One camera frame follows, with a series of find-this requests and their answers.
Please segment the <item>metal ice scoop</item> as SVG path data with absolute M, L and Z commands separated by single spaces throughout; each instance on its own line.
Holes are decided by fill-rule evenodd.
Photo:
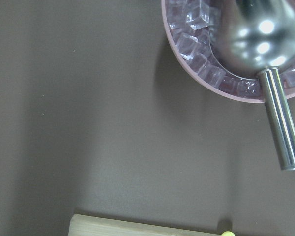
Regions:
M 295 126 L 280 71 L 295 61 L 295 4 L 291 0 L 219 0 L 210 46 L 230 74 L 258 80 L 280 168 L 295 170 Z

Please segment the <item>yellow plastic knife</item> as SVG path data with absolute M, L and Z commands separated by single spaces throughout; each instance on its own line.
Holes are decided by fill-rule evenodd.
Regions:
M 231 231 L 225 231 L 221 234 L 221 236 L 235 236 L 235 234 Z

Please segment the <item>pink bowl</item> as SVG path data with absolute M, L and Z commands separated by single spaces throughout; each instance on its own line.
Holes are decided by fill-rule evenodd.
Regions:
M 262 103 L 257 72 L 278 67 L 295 97 L 295 0 L 164 0 L 163 22 L 182 67 L 233 100 Z

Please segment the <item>clear ice cubes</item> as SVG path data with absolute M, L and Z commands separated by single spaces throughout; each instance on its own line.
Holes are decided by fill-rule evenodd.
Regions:
M 200 85 L 223 97 L 261 103 L 260 83 L 230 74 L 209 47 L 216 13 L 211 0 L 164 0 L 162 14 L 169 44 L 180 65 Z

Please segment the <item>wooden cutting board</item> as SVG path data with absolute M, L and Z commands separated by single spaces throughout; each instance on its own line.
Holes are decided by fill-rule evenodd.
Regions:
M 190 231 L 128 221 L 75 214 L 69 225 L 70 236 L 209 236 Z

